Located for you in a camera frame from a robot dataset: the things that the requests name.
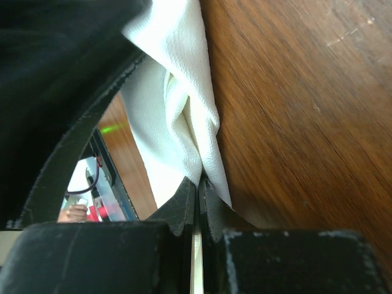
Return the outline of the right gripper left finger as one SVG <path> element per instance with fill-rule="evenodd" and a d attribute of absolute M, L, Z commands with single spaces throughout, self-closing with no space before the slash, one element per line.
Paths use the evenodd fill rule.
<path fill-rule="evenodd" d="M 24 229 L 1 268 L 1 292 L 189 293 L 195 194 L 183 179 L 144 221 Z"/>

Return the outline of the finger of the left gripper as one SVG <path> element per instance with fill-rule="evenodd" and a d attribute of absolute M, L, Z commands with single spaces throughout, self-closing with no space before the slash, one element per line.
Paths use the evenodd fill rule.
<path fill-rule="evenodd" d="M 149 1 L 1 2 L 1 228 L 50 221 L 97 123 L 143 53 Z"/>

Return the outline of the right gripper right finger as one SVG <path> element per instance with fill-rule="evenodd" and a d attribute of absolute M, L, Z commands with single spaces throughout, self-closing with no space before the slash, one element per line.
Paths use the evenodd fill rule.
<path fill-rule="evenodd" d="M 351 230 L 260 229 L 210 180 L 198 187 L 206 293 L 388 293 L 370 244 Z"/>

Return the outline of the white cloth napkin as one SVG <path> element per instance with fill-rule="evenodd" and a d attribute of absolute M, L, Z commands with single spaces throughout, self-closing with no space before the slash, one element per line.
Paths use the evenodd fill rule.
<path fill-rule="evenodd" d="M 151 1 L 122 33 L 146 55 L 121 96 L 157 206 L 202 174 L 230 203 L 200 3 Z"/>

